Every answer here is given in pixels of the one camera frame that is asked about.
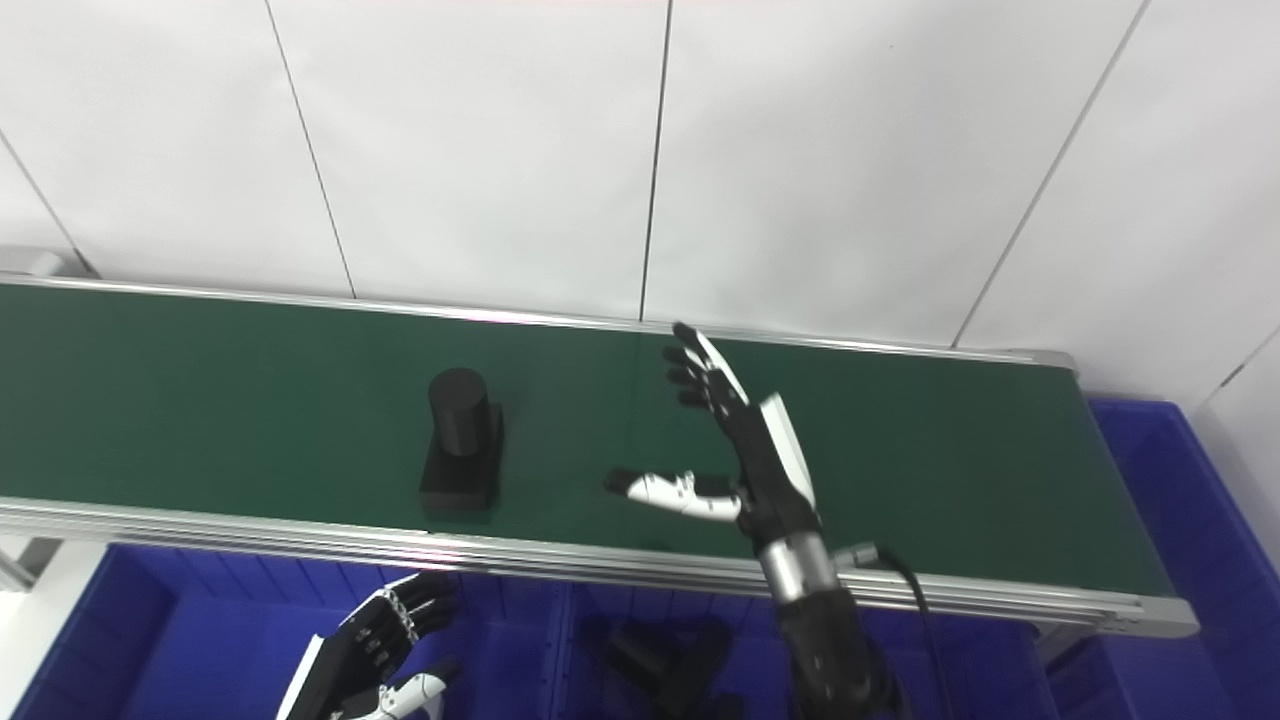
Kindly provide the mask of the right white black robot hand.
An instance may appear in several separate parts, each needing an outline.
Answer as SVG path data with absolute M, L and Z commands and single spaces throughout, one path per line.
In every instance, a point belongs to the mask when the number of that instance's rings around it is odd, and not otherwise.
M 672 334 L 676 343 L 662 352 L 666 375 L 681 405 L 714 419 L 739 461 L 739 478 L 616 468 L 605 491 L 686 518 L 733 523 L 754 551 L 819 533 L 812 474 L 781 395 L 751 398 L 708 336 L 682 322 Z

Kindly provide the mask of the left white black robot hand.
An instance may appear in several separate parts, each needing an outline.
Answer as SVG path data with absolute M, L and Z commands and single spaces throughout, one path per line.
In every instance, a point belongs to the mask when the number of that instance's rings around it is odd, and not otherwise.
M 329 635 L 312 635 L 278 706 L 279 719 L 442 719 L 461 661 L 445 656 L 407 675 L 425 637 L 458 612 L 454 579 L 417 571 L 384 584 Z

